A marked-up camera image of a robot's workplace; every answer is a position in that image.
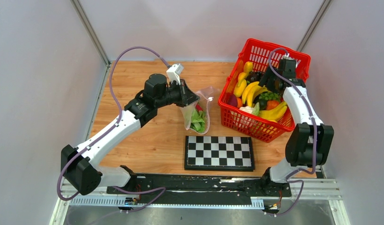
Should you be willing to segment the clear zip top bag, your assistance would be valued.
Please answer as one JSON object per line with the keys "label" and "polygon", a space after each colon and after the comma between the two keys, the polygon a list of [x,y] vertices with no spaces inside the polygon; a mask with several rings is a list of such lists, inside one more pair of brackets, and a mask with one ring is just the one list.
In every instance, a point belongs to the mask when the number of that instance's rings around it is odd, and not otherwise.
{"label": "clear zip top bag", "polygon": [[195,92],[199,100],[192,105],[180,108],[186,130],[192,130],[200,135],[208,132],[210,127],[210,107],[219,95],[219,90],[213,86]]}

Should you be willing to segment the purple eggplant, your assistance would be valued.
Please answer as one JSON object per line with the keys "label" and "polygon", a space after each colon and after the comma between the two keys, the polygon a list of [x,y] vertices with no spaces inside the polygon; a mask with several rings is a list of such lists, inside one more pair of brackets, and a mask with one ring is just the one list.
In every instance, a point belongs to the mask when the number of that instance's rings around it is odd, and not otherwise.
{"label": "purple eggplant", "polygon": [[228,101],[227,101],[227,104],[229,106],[238,108],[238,98],[234,94],[231,94]]}

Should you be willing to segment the red plastic basket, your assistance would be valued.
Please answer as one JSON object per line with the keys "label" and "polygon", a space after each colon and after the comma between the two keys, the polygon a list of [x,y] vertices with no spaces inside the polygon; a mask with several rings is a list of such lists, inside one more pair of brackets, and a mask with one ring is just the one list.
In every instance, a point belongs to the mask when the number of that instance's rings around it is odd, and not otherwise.
{"label": "red plastic basket", "polygon": [[310,56],[281,45],[249,38],[227,78],[218,104],[222,125],[266,143],[284,132],[291,132],[295,123],[289,105],[282,97],[280,79],[274,85],[260,79],[271,67],[283,66],[282,57],[295,60],[295,76],[301,82],[309,77]]}

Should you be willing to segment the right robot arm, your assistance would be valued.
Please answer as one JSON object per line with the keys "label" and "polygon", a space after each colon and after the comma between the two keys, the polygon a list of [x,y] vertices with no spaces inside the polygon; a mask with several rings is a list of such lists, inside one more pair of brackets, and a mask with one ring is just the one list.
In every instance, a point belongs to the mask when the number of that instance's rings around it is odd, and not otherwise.
{"label": "right robot arm", "polygon": [[260,80],[261,86],[281,95],[295,122],[285,158],[267,168],[261,178],[261,192],[269,196],[286,189],[288,180],[297,173],[314,174],[318,165],[325,164],[334,136],[333,127],[325,125],[315,113],[304,81],[296,77],[296,68],[295,59],[283,56],[278,67],[270,65]]}

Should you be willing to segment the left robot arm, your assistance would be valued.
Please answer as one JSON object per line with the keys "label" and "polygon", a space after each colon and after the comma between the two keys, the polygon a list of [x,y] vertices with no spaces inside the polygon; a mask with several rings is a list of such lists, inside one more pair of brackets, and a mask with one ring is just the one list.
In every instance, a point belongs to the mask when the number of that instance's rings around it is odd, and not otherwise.
{"label": "left robot arm", "polygon": [[88,195],[97,187],[117,186],[124,193],[137,188],[131,170],[125,167],[100,167],[102,159],[122,140],[152,120],[158,109],[175,104],[194,105],[200,97],[191,91],[184,79],[167,83],[162,74],[152,74],[144,89],[132,99],[120,114],[96,135],[76,147],[65,146],[61,151],[61,176],[76,192]]}

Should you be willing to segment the red chili pepper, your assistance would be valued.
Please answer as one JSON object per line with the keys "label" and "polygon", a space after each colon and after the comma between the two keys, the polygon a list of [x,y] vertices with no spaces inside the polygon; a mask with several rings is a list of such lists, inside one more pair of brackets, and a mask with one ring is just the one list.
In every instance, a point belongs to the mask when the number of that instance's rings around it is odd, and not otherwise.
{"label": "red chili pepper", "polygon": [[195,109],[196,109],[196,111],[197,111],[198,113],[204,111],[203,108],[200,106],[199,103],[196,104]]}

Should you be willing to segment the green napa cabbage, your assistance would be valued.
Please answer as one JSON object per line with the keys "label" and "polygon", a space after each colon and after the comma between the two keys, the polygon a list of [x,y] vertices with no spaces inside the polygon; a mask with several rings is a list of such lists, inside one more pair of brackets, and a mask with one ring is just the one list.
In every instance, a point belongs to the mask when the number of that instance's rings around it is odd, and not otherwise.
{"label": "green napa cabbage", "polygon": [[206,130],[206,112],[193,110],[191,116],[190,128],[198,133],[203,133]]}

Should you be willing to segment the green grapes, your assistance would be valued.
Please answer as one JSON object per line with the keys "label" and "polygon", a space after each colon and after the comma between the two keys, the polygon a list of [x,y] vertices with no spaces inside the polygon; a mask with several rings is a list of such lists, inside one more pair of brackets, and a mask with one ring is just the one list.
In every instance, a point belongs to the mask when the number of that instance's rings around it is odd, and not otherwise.
{"label": "green grapes", "polygon": [[269,91],[261,93],[261,94],[259,95],[258,98],[259,98],[259,99],[266,100],[266,101],[268,101],[268,100],[277,100],[277,101],[280,101],[280,96],[279,96],[279,94],[277,94],[277,93],[273,93],[273,92],[269,92]]}

